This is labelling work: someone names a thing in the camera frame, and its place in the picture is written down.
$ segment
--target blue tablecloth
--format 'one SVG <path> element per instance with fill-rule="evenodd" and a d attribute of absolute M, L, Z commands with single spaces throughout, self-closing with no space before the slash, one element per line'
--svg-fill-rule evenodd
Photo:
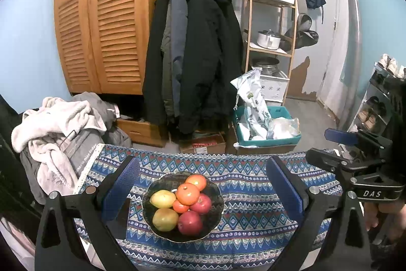
<path fill-rule="evenodd" d="M 134 174 L 127 237 L 117 240 L 136 265 L 183 269 L 228 270 L 270 264 L 292 237 L 297 223 L 290 220 L 265 173 L 266 155 L 204 155 L 147 152 L 100 144 L 85 170 L 76 193 L 98 186 L 128 155 L 139 162 Z M 340 194 L 334 175 L 311 166 L 305 153 L 279 155 L 286 167 L 307 186 L 317 185 L 326 194 Z M 218 184 L 225 210 L 218 227 L 206 238 L 192 243 L 172 243 L 154 235 L 143 218 L 142 199 L 148 186 L 168 172 L 189 170 Z M 320 225 L 314 248 L 321 245 L 330 220 Z M 80 236 L 90 241 L 80 219 Z"/>

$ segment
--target hand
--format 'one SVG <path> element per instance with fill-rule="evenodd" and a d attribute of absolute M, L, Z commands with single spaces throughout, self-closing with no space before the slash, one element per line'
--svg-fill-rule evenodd
<path fill-rule="evenodd" d="M 391 241 L 399 239 L 406 229 L 406 205 L 403 200 L 392 203 L 380 203 L 379 205 L 371 202 L 364 204 L 364 219 L 367 231 L 378 225 L 378 211 L 385 214 L 394 214 L 395 219 L 389 229 L 388 238 Z"/>

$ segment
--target white fleece blanket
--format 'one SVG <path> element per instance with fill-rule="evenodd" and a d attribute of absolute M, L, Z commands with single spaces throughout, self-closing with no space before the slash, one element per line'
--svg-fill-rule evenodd
<path fill-rule="evenodd" d="M 22 123 L 11 133 L 14 150 L 20 153 L 28 145 L 32 158 L 41 163 L 37 180 L 46 194 L 73 193 L 78 178 L 61 144 L 69 144 L 82 129 L 96 129 L 101 135 L 106 131 L 102 117 L 88 101 L 47 97 L 38 111 L 25 111 Z"/>

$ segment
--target orange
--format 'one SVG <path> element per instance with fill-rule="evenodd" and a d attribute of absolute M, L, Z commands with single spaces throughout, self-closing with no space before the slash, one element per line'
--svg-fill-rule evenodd
<path fill-rule="evenodd" d="M 187 177 L 186 183 L 194 184 L 199 191 L 202 191 L 207 185 L 206 177 L 202 175 L 191 175 Z"/>
<path fill-rule="evenodd" d="M 192 183 L 183 183 L 179 185 L 175 195 L 181 204 L 192 205 L 199 200 L 200 191 Z"/>
<path fill-rule="evenodd" d="M 181 204 L 179 200 L 175 200 L 175 202 L 172 205 L 172 208 L 179 214 L 183 214 L 184 212 L 187 212 L 189 210 L 189 206 Z"/>

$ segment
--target door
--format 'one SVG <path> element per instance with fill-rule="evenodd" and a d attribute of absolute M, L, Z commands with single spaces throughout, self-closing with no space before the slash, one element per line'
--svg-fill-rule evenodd
<path fill-rule="evenodd" d="M 56 42 L 70 92 L 101 92 L 93 58 L 87 0 L 54 0 Z"/>
<path fill-rule="evenodd" d="M 149 5 L 150 0 L 89 0 L 93 54 L 102 92 L 142 94 Z"/>
<path fill-rule="evenodd" d="M 319 34 L 319 41 L 316 45 L 295 51 L 287 96 L 315 101 L 324 80 L 332 49 L 337 0 L 326 0 L 323 24 L 321 8 L 307 9 L 307 11 L 313 20 L 311 30 Z"/>

